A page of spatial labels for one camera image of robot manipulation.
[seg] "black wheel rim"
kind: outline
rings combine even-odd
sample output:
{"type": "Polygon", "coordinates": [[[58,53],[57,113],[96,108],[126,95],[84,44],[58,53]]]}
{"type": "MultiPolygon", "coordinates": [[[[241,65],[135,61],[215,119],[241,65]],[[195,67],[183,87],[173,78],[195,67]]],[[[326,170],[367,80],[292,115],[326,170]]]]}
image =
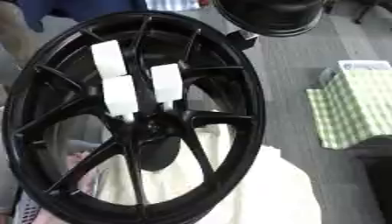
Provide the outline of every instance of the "black wheel rim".
{"type": "MultiPolygon", "coordinates": [[[[159,45],[155,47],[154,51],[167,52],[165,48],[159,49],[159,45]]],[[[259,151],[265,126],[263,91],[243,53],[208,25],[161,12],[100,17],[79,24],[46,44],[12,87],[3,120],[3,140],[10,166],[21,186],[42,207],[71,223],[193,223],[228,195],[246,174],[259,151]],[[118,134],[132,135],[136,133],[132,130],[141,129],[145,122],[124,126],[105,113],[100,82],[94,78],[98,74],[88,48],[110,39],[119,39],[129,72],[141,80],[148,76],[146,67],[162,63],[152,56],[147,59],[146,46],[152,47],[157,41],[173,49],[181,48],[181,52],[174,49],[164,60],[182,65],[185,88],[191,84],[198,86],[226,110],[194,111],[179,101],[177,112],[159,110],[153,115],[140,115],[140,120],[163,122],[163,126],[175,130],[170,135],[182,133],[180,137],[199,161],[205,182],[183,196],[148,204],[140,180],[137,151],[132,149],[150,139],[133,135],[129,140],[118,134]],[[85,66],[75,68],[78,63],[85,66]],[[82,114],[97,116],[113,136],[68,174],[53,181],[45,175],[36,155],[37,149],[47,150],[44,131],[82,114]],[[215,123],[230,124],[236,131],[233,146],[217,171],[211,169],[194,132],[195,127],[215,123]],[[110,204],[73,188],[81,175],[115,154],[123,154],[127,159],[136,206],[110,204]]]]}

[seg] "white cloth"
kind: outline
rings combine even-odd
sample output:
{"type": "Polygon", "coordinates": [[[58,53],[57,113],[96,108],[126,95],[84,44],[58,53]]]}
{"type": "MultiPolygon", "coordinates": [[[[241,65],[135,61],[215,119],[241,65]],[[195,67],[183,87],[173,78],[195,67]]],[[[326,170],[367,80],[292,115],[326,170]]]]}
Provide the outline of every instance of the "white cloth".
{"type": "MultiPolygon", "coordinates": [[[[226,125],[198,129],[208,158],[216,168],[228,153],[226,125]]],[[[135,204],[135,196],[122,157],[102,165],[105,169],[98,198],[124,205],[135,204]]],[[[159,172],[143,172],[150,203],[173,199],[202,181],[192,153],[181,144],[176,161],[159,172]]],[[[321,224],[319,204],[306,173],[280,157],[280,150],[263,146],[248,175],[199,224],[321,224]]]]}

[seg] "green checkered pattern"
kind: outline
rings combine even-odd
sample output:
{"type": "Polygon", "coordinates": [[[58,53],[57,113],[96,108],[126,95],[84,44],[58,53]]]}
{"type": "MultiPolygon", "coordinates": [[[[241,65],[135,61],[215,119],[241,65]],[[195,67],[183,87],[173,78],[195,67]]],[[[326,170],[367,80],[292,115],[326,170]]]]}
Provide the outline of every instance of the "green checkered pattern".
{"type": "Polygon", "coordinates": [[[323,89],[307,94],[325,148],[341,150],[392,135],[392,71],[337,73],[323,89]]]}

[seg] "white foam block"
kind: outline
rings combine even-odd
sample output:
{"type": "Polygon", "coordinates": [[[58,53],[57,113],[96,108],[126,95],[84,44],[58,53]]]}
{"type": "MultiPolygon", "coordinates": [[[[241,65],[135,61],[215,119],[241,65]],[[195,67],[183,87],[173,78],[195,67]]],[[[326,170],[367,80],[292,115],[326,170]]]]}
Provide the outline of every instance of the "white foam block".
{"type": "Polygon", "coordinates": [[[135,85],[130,75],[106,79],[102,82],[103,97],[112,116],[123,116],[133,121],[133,113],[139,110],[135,85]]]}
{"type": "Polygon", "coordinates": [[[132,77],[127,74],[120,46],[116,40],[91,46],[95,66],[102,78],[103,98],[112,116],[132,122],[139,108],[132,77]]]}
{"type": "Polygon", "coordinates": [[[182,99],[183,81],[177,64],[154,66],[151,76],[157,102],[170,104],[182,99]]]}
{"type": "Polygon", "coordinates": [[[127,74],[120,46],[117,40],[91,45],[94,63],[103,79],[127,74]]]}

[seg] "rim lip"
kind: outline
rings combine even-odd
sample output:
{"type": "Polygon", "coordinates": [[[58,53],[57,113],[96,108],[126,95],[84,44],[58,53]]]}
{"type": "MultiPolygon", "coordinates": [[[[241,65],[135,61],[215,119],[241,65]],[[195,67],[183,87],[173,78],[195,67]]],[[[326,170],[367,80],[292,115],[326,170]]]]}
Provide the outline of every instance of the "rim lip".
{"type": "Polygon", "coordinates": [[[322,7],[319,9],[319,12],[317,14],[317,16],[310,22],[307,24],[304,24],[300,27],[298,27],[297,29],[288,29],[288,30],[261,30],[261,29],[257,29],[255,26],[245,23],[242,19],[239,19],[237,16],[235,16],[234,14],[228,12],[223,5],[221,4],[220,0],[213,0],[213,5],[215,6],[215,8],[218,10],[218,12],[228,21],[230,21],[231,23],[233,23],[234,25],[240,27],[241,29],[244,29],[248,32],[253,32],[256,34],[260,34],[263,36],[268,36],[268,37],[275,37],[275,38],[286,38],[286,37],[293,37],[293,36],[297,36],[300,34],[303,34],[305,32],[310,31],[311,29],[313,29],[314,27],[316,27],[316,25],[319,23],[319,20],[322,18],[323,15],[323,10],[322,7]]]}
{"type": "Polygon", "coordinates": [[[258,115],[255,119],[257,120],[256,125],[254,125],[254,128],[251,130],[251,133],[254,133],[256,137],[250,138],[251,142],[248,144],[248,150],[247,153],[243,154],[243,160],[248,161],[246,164],[241,163],[235,167],[235,170],[232,172],[233,174],[230,175],[229,178],[227,178],[227,183],[222,187],[219,191],[214,192],[213,195],[208,195],[208,198],[204,198],[198,201],[197,205],[194,205],[194,209],[191,212],[185,213],[182,215],[182,217],[168,217],[171,220],[170,221],[160,221],[159,223],[184,223],[188,222],[190,217],[198,217],[200,216],[200,209],[203,206],[204,213],[206,210],[211,209],[214,207],[219,201],[224,199],[228,193],[233,190],[233,188],[238,184],[238,182],[244,177],[244,175],[247,173],[248,169],[250,166],[253,164],[254,160],[256,159],[256,155],[259,151],[260,145],[263,140],[263,135],[264,135],[264,129],[265,129],[265,102],[264,102],[264,97],[263,97],[263,91],[262,87],[260,85],[260,82],[258,80],[258,76],[250,64],[249,60],[246,58],[246,56],[237,50],[234,46],[232,46],[228,40],[225,38],[225,36],[216,31],[214,28],[211,28],[209,25],[204,24],[200,22],[199,20],[190,18],[190,17],[185,17],[181,16],[178,14],[170,13],[170,12],[158,12],[158,11],[149,11],[149,12],[121,12],[121,13],[115,13],[115,14],[110,14],[106,15],[103,17],[98,17],[96,19],[78,24],[71,29],[63,32],[60,34],[57,38],[52,39],[49,43],[45,44],[35,55],[34,57],[29,61],[29,63],[26,65],[25,69],[21,73],[21,75],[17,78],[15,81],[15,84],[13,85],[11,91],[10,91],[10,97],[8,98],[5,109],[4,109],[4,115],[3,115],[3,120],[6,121],[3,123],[3,141],[5,144],[5,148],[7,150],[8,156],[9,156],[9,161],[10,161],[10,168],[14,172],[14,174],[17,176],[17,179],[19,180],[21,186],[24,188],[29,195],[33,199],[35,199],[40,205],[45,204],[45,208],[48,209],[50,212],[58,215],[59,217],[63,218],[66,221],[71,221],[72,223],[100,223],[94,221],[90,222],[81,222],[81,220],[76,220],[74,219],[73,216],[67,214],[66,212],[68,211],[59,211],[60,207],[54,204],[46,203],[44,196],[42,195],[41,189],[38,189],[35,186],[32,186],[28,179],[24,178],[23,171],[19,165],[19,155],[18,155],[18,150],[17,146],[15,145],[15,142],[12,140],[12,134],[10,126],[12,126],[12,120],[11,118],[14,116],[12,112],[14,112],[13,107],[16,102],[23,102],[25,99],[18,99],[19,96],[26,96],[26,93],[28,90],[21,89],[21,86],[30,86],[30,85],[25,85],[23,84],[26,82],[26,79],[28,80],[33,76],[33,73],[31,73],[31,70],[33,67],[36,65],[37,62],[41,61],[42,59],[47,59],[48,57],[46,56],[46,52],[52,53],[56,47],[59,47],[64,44],[65,41],[69,41],[69,39],[75,34],[78,33],[79,30],[83,27],[87,27],[90,25],[95,25],[97,24],[97,21],[100,21],[102,19],[107,19],[110,17],[114,16],[129,16],[129,15],[134,15],[134,16],[164,16],[164,17],[170,17],[173,18],[175,17],[176,19],[183,19],[187,23],[191,23],[194,25],[197,25],[198,27],[201,27],[203,29],[208,30],[208,35],[207,36],[213,36],[213,39],[219,39],[221,40],[222,44],[227,48],[231,53],[235,54],[235,57],[238,58],[238,60],[243,64],[245,70],[244,73],[248,74],[248,77],[244,79],[247,83],[247,87],[252,87],[253,90],[250,91],[250,94],[252,97],[255,97],[254,99],[258,99],[258,101],[252,101],[253,102],[253,108],[252,112],[255,113],[255,116],[258,115]]]}

